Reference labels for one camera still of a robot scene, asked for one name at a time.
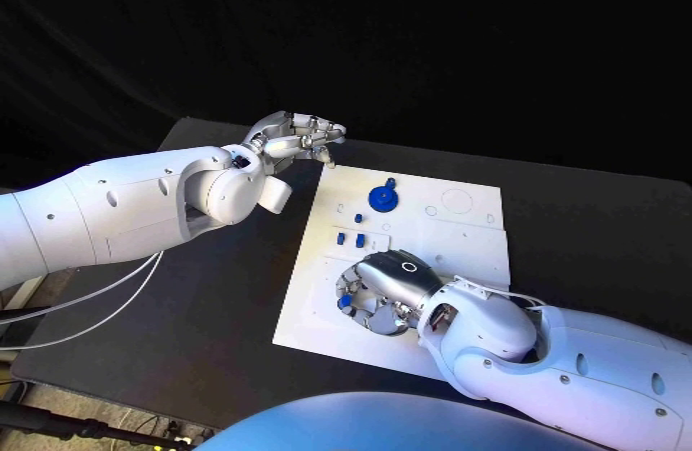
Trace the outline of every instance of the robotic hand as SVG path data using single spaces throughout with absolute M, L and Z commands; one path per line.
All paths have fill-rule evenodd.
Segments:
M 259 204 L 279 213 L 291 194 L 273 174 L 293 159 L 332 166 L 325 144 L 345 128 L 282 111 L 239 145 L 164 151 L 83 166 L 0 196 L 0 290 L 60 269 L 149 256 L 237 223 Z
M 337 307 L 373 333 L 415 328 L 451 386 L 615 449 L 692 449 L 692 346 L 616 319 L 442 284 L 404 251 L 364 257 L 335 283 Z

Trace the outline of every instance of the black background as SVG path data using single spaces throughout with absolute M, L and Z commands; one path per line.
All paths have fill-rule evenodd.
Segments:
M 688 182 L 684 0 L 0 0 L 0 186 L 178 117 Z

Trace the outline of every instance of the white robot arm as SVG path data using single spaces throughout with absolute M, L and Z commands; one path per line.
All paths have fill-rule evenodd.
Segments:
M 404 251 L 366 256 L 335 289 L 338 309 L 371 332 L 416 329 L 443 378 L 468 398 L 507 404 L 615 449 L 692 449 L 692 346 L 683 342 L 596 314 L 520 308 L 511 293 L 458 276 L 442 284 Z
M 142 258 L 237 223 L 256 204 L 279 213 L 273 178 L 296 159 L 332 166 L 325 144 L 345 128 L 279 111 L 239 145 L 107 159 L 0 196 L 0 290 L 60 269 Z

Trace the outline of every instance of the blue plastic piece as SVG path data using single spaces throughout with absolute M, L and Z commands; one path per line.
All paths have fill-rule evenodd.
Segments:
M 350 297 L 350 294 L 344 294 L 340 298 L 338 298 L 338 302 L 335 303 L 335 305 L 338 306 L 338 309 L 342 309 L 345 306 L 350 306 L 350 302 L 351 302 L 351 297 Z
M 378 213 L 387 213 L 399 204 L 399 195 L 393 190 L 394 186 L 396 182 L 393 181 L 393 178 L 389 178 L 386 184 L 377 186 L 370 191 L 367 203 L 370 204 L 370 208 Z

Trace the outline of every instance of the blue object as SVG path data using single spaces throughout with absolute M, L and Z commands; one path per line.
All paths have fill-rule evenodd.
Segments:
M 229 449 L 602 450 L 557 430 L 477 406 L 371 392 L 327 394 L 282 404 L 233 424 L 197 447 L 198 451 Z
M 371 188 L 370 194 L 367 195 L 370 208 L 378 213 L 387 213 L 399 204 L 399 195 L 393 190 L 394 186 L 396 182 L 393 178 L 389 178 L 386 184 Z
M 337 303 L 335 303 L 335 305 L 338 306 L 338 309 L 342 309 L 345 306 L 350 306 L 350 302 L 351 302 L 350 294 L 344 294 L 344 295 L 338 298 L 338 301 L 337 301 Z

